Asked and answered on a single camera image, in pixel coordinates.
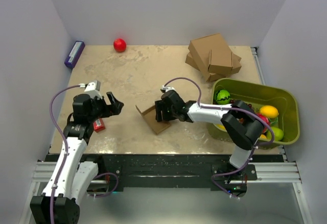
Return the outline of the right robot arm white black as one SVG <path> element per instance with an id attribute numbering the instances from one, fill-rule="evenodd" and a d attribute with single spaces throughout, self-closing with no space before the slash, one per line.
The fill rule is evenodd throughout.
<path id="1" fill-rule="evenodd" d="M 162 90 L 161 98 L 155 101 L 155 113 L 157 122 L 178 119 L 182 122 L 223 125 L 236 145 L 227 168 L 228 175 L 235 180 L 246 173 L 245 166 L 250 161 L 263 130 L 273 133 L 270 125 L 241 100 L 227 105 L 185 102 L 172 87 Z"/>

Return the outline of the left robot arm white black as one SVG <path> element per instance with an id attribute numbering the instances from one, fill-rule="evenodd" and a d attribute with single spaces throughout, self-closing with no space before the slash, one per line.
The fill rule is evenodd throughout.
<path id="1" fill-rule="evenodd" d="M 73 111 L 61 133 L 63 144 L 56 166 L 42 194 L 30 202 L 36 223 L 77 223 L 80 203 L 91 181 L 105 176 L 104 164 L 81 158 L 94 131 L 93 123 L 119 115 L 124 106 L 112 92 L 106 95 L 110 104 L 90 92 L 74 97 Z"/>

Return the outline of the brown cardboard box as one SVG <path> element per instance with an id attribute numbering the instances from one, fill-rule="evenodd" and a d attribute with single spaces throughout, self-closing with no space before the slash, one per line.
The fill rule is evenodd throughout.
<path id="1" fill-rule="evenodd" d="M 157 122 L 155 115 L 155 105 L 149 107 L 148 109 L 141 111 L 139 107 L 135 106 L 143 120 L 147 123 L 147 125 L 151 128 L 151 130 L 156 134 L 162 133 L 164 130 L 168 129 L 171 126 L 171 123 L 169 121 L 162 121 Z"/>

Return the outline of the green plastic tub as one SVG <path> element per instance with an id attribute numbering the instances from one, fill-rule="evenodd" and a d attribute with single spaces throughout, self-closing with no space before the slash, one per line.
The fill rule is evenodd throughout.
<path id="1" fill-rule="evenodd" d="M 277 108 L 279 115 L 273 120 L 272 126 L 281 129 L 284 137 L 270 145 L 260 145 L 260 149 L 270 150 L 280 145 L 291 145 L 298 140 L 300 135 L 298 104 L 291 93 L 275 87 L 222 78 L 213 85 L 210 103 L 215 103 L 216 93 L 223 89 L 230 93 L 231 99 L 251 104 L 256 113 L 264 105 Z"/>

